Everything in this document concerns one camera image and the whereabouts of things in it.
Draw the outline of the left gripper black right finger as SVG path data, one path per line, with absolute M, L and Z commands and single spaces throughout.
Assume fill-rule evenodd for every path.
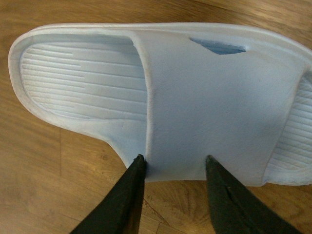
M 206 158 L 211 223 L 217 234 L 299 234 L 215 158 Z

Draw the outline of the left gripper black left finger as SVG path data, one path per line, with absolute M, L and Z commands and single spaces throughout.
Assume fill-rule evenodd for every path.
M 72 234 L 137 234 L 146 161 L 138 155 L 107 196 L 71 231 Z

